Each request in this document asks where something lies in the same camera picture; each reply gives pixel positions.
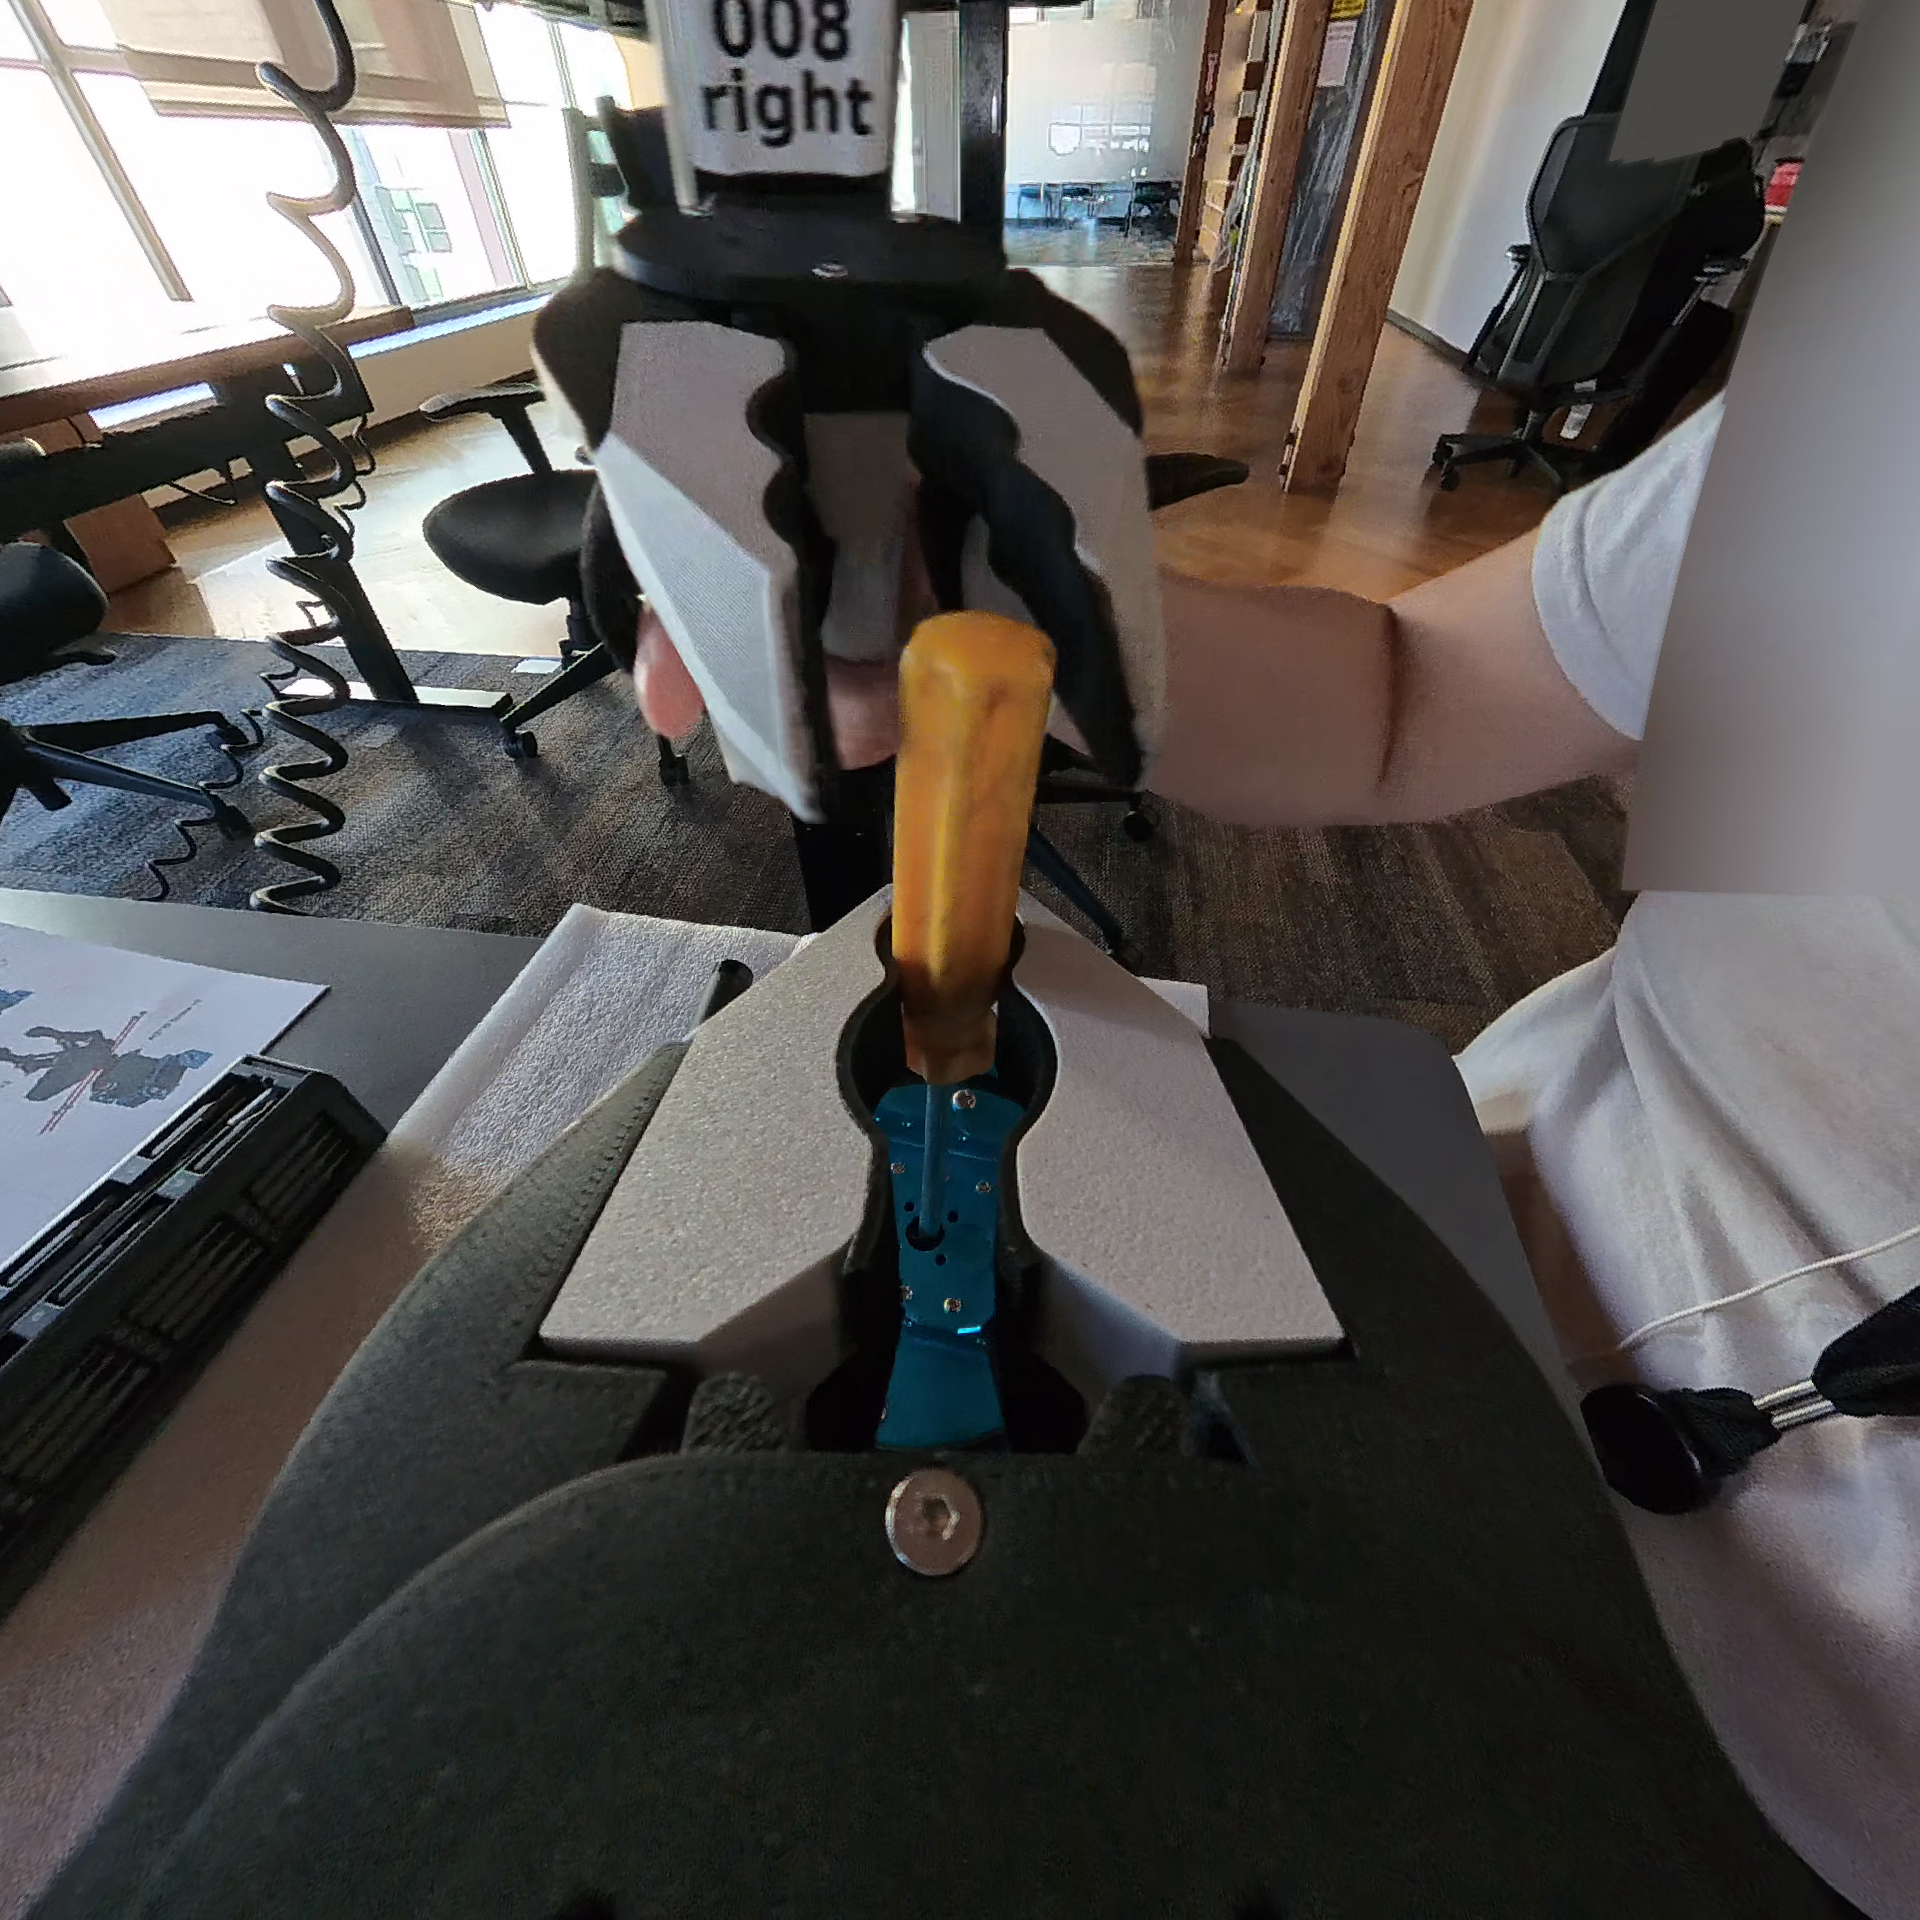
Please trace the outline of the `black armless office chair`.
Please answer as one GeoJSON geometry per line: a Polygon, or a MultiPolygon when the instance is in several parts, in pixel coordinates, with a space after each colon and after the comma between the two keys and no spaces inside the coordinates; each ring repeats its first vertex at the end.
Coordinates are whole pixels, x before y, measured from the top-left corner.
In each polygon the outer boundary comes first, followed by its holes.
{"type": "MultiPolygon", "coordinates": [[[[108,666],[111,654],[92,642],[103,626],[108,594],[92,571],[62,549],[12,542],[3,549],[3,684],[13,685],[62,666],[108,666]]],[[[71,785],[96,785],[121,794],[204,804],[204,822],[227,838],[248,838],[251,820],[224,801],[240,781],[237,766],[227,785],[183,785],[103,760],[92,747],[118,747],[157,736],[211,730],[236,761],[263,733],[246,732],[219,712],[166,712],[47,728],[3,723],[3,809],[28,794],[44,809],[71,804],[71,785]]]]}

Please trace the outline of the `white shirt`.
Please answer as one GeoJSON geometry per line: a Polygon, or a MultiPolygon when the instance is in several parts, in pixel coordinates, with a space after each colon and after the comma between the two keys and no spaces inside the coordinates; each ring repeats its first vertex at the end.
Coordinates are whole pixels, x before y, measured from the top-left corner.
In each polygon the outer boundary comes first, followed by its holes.
{"type": "MultiPolygon", "coordinates": [[[[1459,1059],[1565,1235],[1542,1280],[1576,1380],[1643,1324],[1649,1386],[1804,1380],[1915,1283],[1915,904],[1640,893],[1616,944],[1459,1059]]],[[[1790,1434],[1684,1517],[1622,1512],[1676,1659],[1788,1843],[1915,1915],[1915,1421],[1790,1434]]]]}

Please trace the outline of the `black metal frame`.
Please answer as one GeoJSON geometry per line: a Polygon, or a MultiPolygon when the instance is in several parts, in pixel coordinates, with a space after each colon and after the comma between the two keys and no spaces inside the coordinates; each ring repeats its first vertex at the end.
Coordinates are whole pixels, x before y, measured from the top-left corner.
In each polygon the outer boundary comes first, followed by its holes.
{"type": "MultiPolygon", "coordinates": [[[[955,5],[950,29],[907,27],[913,204],[1000,238],[1008,8],[955,5]]],[[[892,768],[844,778],[827,822],[793,822],[816,930],[839,921],[888,876],[892,768]]]]}

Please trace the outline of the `printed instruction sheet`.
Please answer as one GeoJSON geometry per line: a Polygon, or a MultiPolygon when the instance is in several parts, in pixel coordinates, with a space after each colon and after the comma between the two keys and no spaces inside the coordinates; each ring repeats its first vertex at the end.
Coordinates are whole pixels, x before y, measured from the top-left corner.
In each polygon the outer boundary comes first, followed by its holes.
{"type": "Polygon", "coordinates": [[[3,1259],[321,994],[3,926],[3,1259]]]}

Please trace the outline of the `wooden table with black legs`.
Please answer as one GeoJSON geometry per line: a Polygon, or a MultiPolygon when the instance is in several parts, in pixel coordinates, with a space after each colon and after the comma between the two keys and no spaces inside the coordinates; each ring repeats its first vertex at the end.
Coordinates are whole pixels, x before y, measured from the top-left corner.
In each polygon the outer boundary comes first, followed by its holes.
{"type": "Polygon", "coordinates": [[[96,417],[125,400],[211,388],[198,411],[148,420],[40,458],[7,456],[3,540],[53,536],[84,513],[173,484],[190,474],[246,462],[269,483],[272,514],[294,563],[294,586],[325,603],[355,670],[352,701],[424,717],[476,717],[496,730],[505,694],[419,691],[352,574],[352,536],[299,496],[297,442],[321,442],[343,420],[376,411],[350,348],[408,339],[406,306],[367,306],[319,320],[325,348],[272,317],[228,317],[211,305],[137,305],[80,324],[68,313],[5,309],[5,436],[96,417]]]}

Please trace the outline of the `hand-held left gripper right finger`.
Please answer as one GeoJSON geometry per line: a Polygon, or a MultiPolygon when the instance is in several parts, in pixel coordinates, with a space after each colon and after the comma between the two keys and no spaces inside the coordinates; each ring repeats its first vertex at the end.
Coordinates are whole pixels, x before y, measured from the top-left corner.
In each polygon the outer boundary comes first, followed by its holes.
{"type": "Polygon", "coordinates": [[[1209,992],[1143,981],[1021,904],[1014,986],[1054,1081],[1014,1153],[1061,1373],[1326,1353],[1342,1329],[1206,1051],[1209,992]]]}

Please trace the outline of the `beige window blind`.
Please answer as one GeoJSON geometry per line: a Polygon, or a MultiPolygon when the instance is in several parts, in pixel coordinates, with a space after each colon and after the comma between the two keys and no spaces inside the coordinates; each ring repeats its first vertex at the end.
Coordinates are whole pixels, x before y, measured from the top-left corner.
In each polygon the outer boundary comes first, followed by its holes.
{"type": "MultiPolygon", "coordinates": [[[[331,77],[317,3],[105,3],[128,70],[172,117],[291,118],[255,81],[273,62],[304,88],[331,77]]],[[[339,3],[355,62],[345,125],[505,125],[472,5],[339,3]]]]}

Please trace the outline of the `dark mesh office chair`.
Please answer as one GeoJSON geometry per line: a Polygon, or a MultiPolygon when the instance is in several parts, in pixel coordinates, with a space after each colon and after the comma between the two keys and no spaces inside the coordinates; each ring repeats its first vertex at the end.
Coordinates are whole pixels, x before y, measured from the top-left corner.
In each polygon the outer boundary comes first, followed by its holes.
{"type": "Polygon", "coordinates": [[[1527,243],[1468,370],[1519,406],[1502,436],[1432,446],[1438,488],[1463,469],[1541,469],[1558,490],[1630,462],[1733,334],[1707,288],[1763,234],[1753,152],[1733,137],[1677,160],[1613,160],[1619,114],[1563,122],[1527,192],[1527,243]]]}

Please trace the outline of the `wooden pillar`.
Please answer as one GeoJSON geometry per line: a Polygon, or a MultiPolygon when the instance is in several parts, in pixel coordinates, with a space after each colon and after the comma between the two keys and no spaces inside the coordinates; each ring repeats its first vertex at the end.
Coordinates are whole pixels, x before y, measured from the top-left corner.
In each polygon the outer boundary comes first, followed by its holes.
{"type": "Polygon", "coordinates": [[[1382,37],[1374,107],[1287,435],[1289,493],[1332,493],[1347,470],[1470,19],[1472,3],[1399,3],[1382,37]]]}
{"type": "Polygon", "coordinates": [[[1261,136],[1255,144],[1255,186],[1238,236],[1238,266],[1222,320],[1217,363],[1222,374],[1230,377],[1257,372],[1264,360],[1329,10],[1329,3],[1284,5],[1277,53],[1268,73],[1261,136]]]}

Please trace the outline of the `large window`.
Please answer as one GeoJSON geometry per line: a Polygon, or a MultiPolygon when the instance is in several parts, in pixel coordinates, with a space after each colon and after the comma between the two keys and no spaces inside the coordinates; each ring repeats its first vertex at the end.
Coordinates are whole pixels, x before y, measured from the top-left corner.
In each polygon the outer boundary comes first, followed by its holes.
{"type": "MultiPolygon", "coordinates": [[[[571,114],[660,100],[656,49],[628,34],[638,5],[472,8],[505,125],[328,114],[356,197],[313,226],[361,306],[457,315],[569,276],[571,114]]],[[[241,315],[334,293],[310,230],[272,206],[331,186],[293,105],[291,118],[157,112],[96,3],[5,3],[3,34],[5,305],[105,313],[172,300],[241,315]]]]}

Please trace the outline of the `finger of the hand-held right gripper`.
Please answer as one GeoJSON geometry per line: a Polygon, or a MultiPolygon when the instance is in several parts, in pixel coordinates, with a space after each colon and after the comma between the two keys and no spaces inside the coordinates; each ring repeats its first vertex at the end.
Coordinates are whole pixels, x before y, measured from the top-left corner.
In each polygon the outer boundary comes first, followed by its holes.
{"type": "Polygon", "coordinates": [[[777,522],[800,470],[757,418],[789,361],[780,340],[719,323],[628,323],[597,475],[726,773],[816,825],[830,742],[803,676],[803,557],[777,522]]]}
{"type": "Polygon", "coordinates": [[[971,324],[923,348],[920,507],[943,609],[1027,620],[1054,645],[1054,700],[1107,779],[1136,786],[1165,713],[1161,577],[1144,456],[1038,326],[971,324]]]}

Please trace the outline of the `person's right forearm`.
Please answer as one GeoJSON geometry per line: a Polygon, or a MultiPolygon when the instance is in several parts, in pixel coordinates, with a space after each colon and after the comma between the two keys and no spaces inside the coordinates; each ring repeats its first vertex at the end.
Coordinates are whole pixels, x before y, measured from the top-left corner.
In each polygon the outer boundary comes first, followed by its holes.
{"type": "Polygon", "coordinates": [[[1639,745],[1556,664],[1525,536],[1387,603],[1161,577],[1167,705],[1144,786],[1251,827],[1422,825],[1639,745]]]}

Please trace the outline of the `orange-handled screwdriver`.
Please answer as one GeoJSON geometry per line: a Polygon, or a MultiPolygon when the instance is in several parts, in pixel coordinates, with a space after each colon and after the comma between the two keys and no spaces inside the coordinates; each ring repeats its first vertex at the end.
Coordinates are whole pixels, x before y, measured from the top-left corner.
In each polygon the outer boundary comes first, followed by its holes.
{"type": "Polygon", "coordinates": [[[897,660],[892,950],[905,1065],[925,1083],[920,1249],[945,1225],[952,1091],[995,1059],[1052,681],[1052,642],[990,613],[923,620],[897,660]]]}

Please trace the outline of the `cardboard box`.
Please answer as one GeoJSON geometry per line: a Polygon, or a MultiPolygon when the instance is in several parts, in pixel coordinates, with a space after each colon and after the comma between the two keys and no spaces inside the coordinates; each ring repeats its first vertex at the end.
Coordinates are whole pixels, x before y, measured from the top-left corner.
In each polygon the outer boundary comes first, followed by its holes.
{"type": "Polygon", "coordinates": [[[108,594],[144,586],[176,568],[160,517],[144,496],[125,496],[67,517],[64,530],[108,594]]]}

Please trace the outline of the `blue toy robot arm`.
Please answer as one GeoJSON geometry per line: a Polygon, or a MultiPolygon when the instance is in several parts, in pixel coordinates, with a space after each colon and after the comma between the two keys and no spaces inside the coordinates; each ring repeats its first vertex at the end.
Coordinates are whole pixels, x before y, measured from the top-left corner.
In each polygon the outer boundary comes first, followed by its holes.
{"type": "Polygon", "coordinates": [[[943,1171],[923,1192],[928,1091],[886,1091],[875,1123],[886,1145],[896,1225],[900,1333],[883,1392],[875,1444],[883,1452],[979,1450],[1003,1438],[992,1356],[997,1315],[997,1204],[992,1156],[1016,1110],[990,1093],[943,1093],[943,1171]]]}

